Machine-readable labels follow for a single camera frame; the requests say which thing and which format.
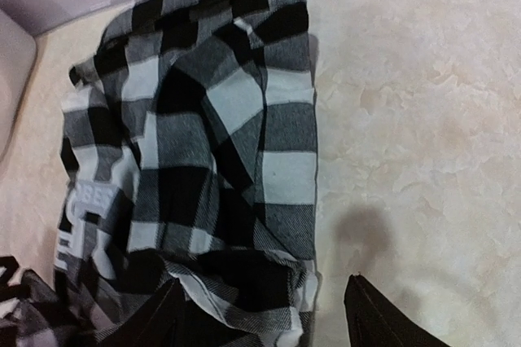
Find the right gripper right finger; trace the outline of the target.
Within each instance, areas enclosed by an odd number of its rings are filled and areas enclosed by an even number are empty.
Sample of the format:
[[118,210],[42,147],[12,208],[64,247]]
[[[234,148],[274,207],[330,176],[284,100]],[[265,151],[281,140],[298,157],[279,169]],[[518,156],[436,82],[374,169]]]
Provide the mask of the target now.
[[362,275],[349,276],[344,307],[353,347],[448,347],[411,321]]

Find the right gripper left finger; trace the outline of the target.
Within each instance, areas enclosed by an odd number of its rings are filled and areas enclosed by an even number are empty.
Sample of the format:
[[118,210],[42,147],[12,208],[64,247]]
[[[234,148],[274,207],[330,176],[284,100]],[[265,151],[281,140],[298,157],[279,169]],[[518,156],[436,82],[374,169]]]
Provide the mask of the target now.
[[185,294],[171,279],[109,336],[109,345],[183,346],[184,318]]

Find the black white plaid shirt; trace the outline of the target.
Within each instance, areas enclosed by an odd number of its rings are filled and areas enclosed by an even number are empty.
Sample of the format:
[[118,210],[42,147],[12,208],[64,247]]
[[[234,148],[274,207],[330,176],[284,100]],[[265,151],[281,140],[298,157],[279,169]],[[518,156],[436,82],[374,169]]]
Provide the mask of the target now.
[[166,282],[183,346],[307,346],[317,121],[305,0],[145,0],[71,68],[55,276],[1,260],[4,346],[110,346]]

